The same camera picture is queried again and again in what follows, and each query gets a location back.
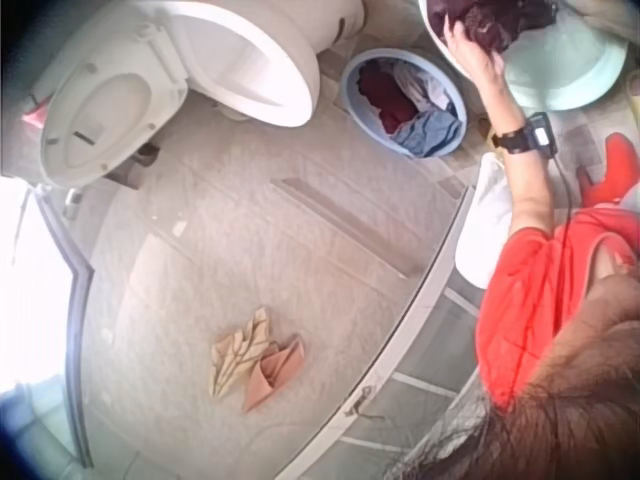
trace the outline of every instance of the red sleeve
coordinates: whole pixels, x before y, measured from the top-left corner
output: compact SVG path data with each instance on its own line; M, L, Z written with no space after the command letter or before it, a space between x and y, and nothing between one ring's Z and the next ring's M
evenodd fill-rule
M476 350L480 375L499 406L506 406L526 382L540 352L553 339L551 325L533 328L549 298L549 244L549 236L537 228L514 233L484 296Z

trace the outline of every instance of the white toilet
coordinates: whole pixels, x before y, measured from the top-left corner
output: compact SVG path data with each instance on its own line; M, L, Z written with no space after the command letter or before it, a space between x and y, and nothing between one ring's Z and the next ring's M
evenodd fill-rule
M48 102L42 172L62 187L105 175L178 111L189 88L267 123L303 125L318 99L316 54L363 20L361 0L109 5L31 90L33 108Z

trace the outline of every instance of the door frame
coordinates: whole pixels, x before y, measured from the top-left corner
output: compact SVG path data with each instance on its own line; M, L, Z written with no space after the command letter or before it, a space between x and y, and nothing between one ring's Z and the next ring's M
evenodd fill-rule
M278 473L275 480L295 480L302 477L355 422L358 418L355 412L371 402L382 386L391 378L447 285L449 275L454 268L457 239L462 232L473 194L473 188L469 187L465 190L453 221L436 253L435 260L425 272L420 286L401 316L401 320L387 338L367 372L329 421Z

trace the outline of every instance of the dark cloth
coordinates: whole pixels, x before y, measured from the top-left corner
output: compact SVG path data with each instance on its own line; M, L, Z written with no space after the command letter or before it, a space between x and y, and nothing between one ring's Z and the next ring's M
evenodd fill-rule
M486 52L504 52L525 30L555 22L553 0L429 0L431 28L444 38L444 20L464 23L469 38Z
M382 72L376 61L367 62L360 68L358 91L371 105L380 109L378 116L389 135L418 114L418 109L400 89L393 75Z

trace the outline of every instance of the blue laundry basket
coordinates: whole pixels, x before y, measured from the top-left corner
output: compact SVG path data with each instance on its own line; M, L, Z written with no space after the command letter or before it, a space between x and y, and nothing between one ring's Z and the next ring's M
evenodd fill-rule
M408 150L402 148L389 138L389 135L382 127L382 122L380 122L380 119L375 114L375 109L369 104L369 100L367 100L366 97L361 95L358 91L360 67L369 60L384 58L409 62L433 75L444 86L449 98L451 98L451 101L456 107L458 119L462 122L462 128L458 135L449 142L449 144L435 152L432 156L437 157L453 152L458 148L464 138L465 132L467 131L467 109L464 106L462 95L460 95L460 92L451 79L440 68L415 53L407 52L406 50L398 50L397 48L376 48L356 55L345 68L340 82L342 103L346 107L347 111L365 132L385 147L395 150L403 155L414 157L414 155Z

